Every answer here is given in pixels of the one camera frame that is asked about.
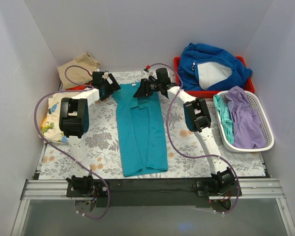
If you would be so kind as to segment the teal t-shirt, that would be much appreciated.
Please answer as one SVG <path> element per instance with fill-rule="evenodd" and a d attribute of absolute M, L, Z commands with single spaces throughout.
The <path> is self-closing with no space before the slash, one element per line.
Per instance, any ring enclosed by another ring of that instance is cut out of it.
<path fill-rule="evenodd" d="M 121 84 L 112 97 L 123 175 L 156 174 L 168 170 L 167 143 L 159 95 L 134 98 L 139 83 Z"/>

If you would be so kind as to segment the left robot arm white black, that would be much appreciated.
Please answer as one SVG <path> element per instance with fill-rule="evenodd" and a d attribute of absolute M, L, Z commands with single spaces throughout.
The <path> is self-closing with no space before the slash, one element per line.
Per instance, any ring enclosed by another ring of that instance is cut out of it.
<path fill-rule="evenodd" d="M 61 100 L 59 128 L 67 138 L 70 155 L 74 158 L 73 175 L 84 177 L 89 175 L 90 166 L 87 161 L 86 133 L 89 130 L 89 106 L 97 101 L 109 98 L 120 89 L 113 75 L 108 72 L 93 72 L 91 85 L 72 98 Z"/>

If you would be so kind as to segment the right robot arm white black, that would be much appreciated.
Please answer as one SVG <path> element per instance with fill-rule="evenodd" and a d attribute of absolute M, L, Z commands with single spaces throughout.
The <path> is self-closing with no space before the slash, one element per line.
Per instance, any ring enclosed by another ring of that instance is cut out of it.
<path fill-rule="evenodd" d="M 171 101 L 166 115 L 166 131 L 174 150 L 181 156 L 189 159 L 206 158 L 211 171 L 213 191 L 221 196 L 226 194 L 234 186 L 238 177 L 231 164 L 221 156 L 214 140 L 211 130 L 211 117 L 206 101 L 185 92 L 182 89 L 182 82 L 179 85 L 171 82 L 166 68 L 157 69 L 156 77 L 149 75 L 147 78 L 141 79 L 139 88 L 133 97 L 149 97 L 157 92 L 160 92 Z M 204 155 L 189 156 L 175 147 L 169 128 L 169 115 L 173 103 L 178 103 L 183 108 L 186 126 L 200 142 L 205 153 Z"/>

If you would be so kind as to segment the orange folded t-shirt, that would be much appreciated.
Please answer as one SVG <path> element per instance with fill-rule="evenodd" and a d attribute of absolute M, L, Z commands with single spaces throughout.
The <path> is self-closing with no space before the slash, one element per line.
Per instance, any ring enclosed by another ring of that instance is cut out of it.
<path fill-rule="evenodd" d="M 75 86 L 72 88 L 67 88 L 66 91 L 68 91 L 68 92 L 83 92 L 85 90 L 91 90 L 91 89 L 93 89 L 92 85 L 83 84 L 83 85 Z"/>

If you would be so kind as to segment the beige folded t-shirt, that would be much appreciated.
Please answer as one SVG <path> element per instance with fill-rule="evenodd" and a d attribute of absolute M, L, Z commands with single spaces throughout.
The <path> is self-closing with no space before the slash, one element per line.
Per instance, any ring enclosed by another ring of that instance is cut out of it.
<path fill-rule="evenodd" d="M 90 53 L 84 52 L 83 54 L 75 57 L 72 61 L 59 66 L 58 67 L 59 78 L 62 82 L 64 89 L 71 89 L 77 86 L 76 84 L 68 81 L 64 73 L 66 68 L 72 65 L 78 65 L 87 69 L 89 72 L 93 72 L 99 69 L 100 62 L 94 59 Z M 78 67 L 71 67 L 70 69 L 68 69 L 67 76 L 71 81 L 80 85 L 88 83 L 89 81 L 92 80 L 91 76 L 85 70 Z"/>

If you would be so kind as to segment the blue fleece jacket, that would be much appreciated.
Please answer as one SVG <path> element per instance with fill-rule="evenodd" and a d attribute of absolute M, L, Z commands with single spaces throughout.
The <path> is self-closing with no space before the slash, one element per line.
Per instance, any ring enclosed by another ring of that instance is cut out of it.
<path fill-rule="evenodd" d="M 224 49 L 190 43 L 180 56 L 177 73 L 185 91 L 223 91 L 244 88 L 252 70 Z"/>

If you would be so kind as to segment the mint green t-shirt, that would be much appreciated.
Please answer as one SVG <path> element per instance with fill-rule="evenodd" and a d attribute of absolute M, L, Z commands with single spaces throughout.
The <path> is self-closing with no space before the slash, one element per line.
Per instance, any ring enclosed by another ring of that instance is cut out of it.
<path fill-rule="evenodd" d="M 234 143 L 234 125 L 231 118 L 229 108 L 223 101 L 220 95 L 214 95 L 213 97 L 214 105 L 220 115 L 223 130 L 227 141 L 232 145 Z"/>

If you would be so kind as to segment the dinosaur print folded t-shirt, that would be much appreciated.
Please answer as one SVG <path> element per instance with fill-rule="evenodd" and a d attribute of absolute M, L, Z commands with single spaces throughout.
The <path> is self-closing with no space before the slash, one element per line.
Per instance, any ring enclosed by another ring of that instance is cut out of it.
<path fill-rule="evenodd" d="M 60 105 L 63 98 L 71 98 L 79 92 L 61 92 L 48 98 L 48 111 L 41 124 L 41 134 L 51 143 L 67 144 L 67 138 L 59 128 Z"/>

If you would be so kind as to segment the red plastic tray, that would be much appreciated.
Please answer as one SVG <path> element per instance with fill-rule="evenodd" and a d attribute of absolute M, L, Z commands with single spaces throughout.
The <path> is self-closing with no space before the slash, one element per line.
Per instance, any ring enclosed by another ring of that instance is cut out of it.
<path fill-rule="evenodd" d="M 174 68 L 175 68 L 175 72 L 177 72 L 177 68 L 179 66 L 179 62 L 180 62 L 180 57 L 175 57 L 174 58 Z M 251 93 L 255 93 L 255 88 L 253 86 L 251 77 L 248 78 L 244 88 L 244 90 L 249 91 Z M 213 98 L 214 95 L 218 94 L 219 92 L 221 92 L 221 90 L 216 90 L 216 91 L 186 91 L 189 95 L 197 97 L 197 98 L 205 98 L 205 99 L 209 99 L 209 98 Z"/>

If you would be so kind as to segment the purple t-shirt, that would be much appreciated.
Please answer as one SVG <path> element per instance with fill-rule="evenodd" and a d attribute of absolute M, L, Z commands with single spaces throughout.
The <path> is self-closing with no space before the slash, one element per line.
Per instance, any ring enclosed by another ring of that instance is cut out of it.
<path fill-rule="evenodd" d="M 266 140 L 261 121 L 257 111 L 250 108 L 246 92 L 235 86 L 226 93 L 226 98 L 233 121 L 233 146 L 241 149 L 263 148 Z"/>

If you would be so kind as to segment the white plastic laundry basket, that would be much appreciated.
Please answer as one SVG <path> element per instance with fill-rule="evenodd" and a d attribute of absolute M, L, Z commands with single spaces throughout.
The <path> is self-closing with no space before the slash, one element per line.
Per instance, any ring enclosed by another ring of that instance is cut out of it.
<path fill-rule="evenodd" d="M 216 117 L 217 117 L 217 124 L 218 124 L 219 130 L 220 130 L 223 145 L 228 151 L 230 151 L 230 152 L 239 152 L 239 153 L 243 153 L 243 152 L 262 152 L 262 151 L 269 150 L 274 145 L 274 136 L 273 136 L 271 127 L 269 125 L 269 122 L 267 120 L 266 114 L 265 114 L 265 112 L 263 110 L 263 107 L 262 107 L 258 97 L 255 94 L 253 94 L 253 93 L 251 93 L 251 92 L 249 92 L 247 90 L 245 90 L 245 93 L 246 93 L 246 96 L 247 96 L 247 100 L 249 101 L 250 108 L 257 112 L 257 115 L 258 115 L 258 117 L 260 119 L 261 130 L 262 130 L 263 136 L 265 138 L 265 146 L 263 148 L 246 149 L 246 148 L 237 148 L 237 147 L 234 147 L 233 145 L 231 145 L 228 142 L 228 140 L 227 140 L 227 138 L 225 136 L 225 132 L 224 132 L 224 129 L 223 129 L 223 125 L 221 123 L 221 118 L 220 118 L 219 112 L 215 108 Z"/>

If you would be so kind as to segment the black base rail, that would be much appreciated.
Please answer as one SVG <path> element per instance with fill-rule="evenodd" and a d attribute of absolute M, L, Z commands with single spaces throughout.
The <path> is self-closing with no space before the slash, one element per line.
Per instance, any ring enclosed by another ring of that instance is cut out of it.
<path fill-rule="evenodd" d="M 97 207 L 209 207 L 210 197 L 241 195 L 237 182 L 222 186 L 211 177 L 108 179 L 68 177 L 68 198 L 90 199 Z"/>

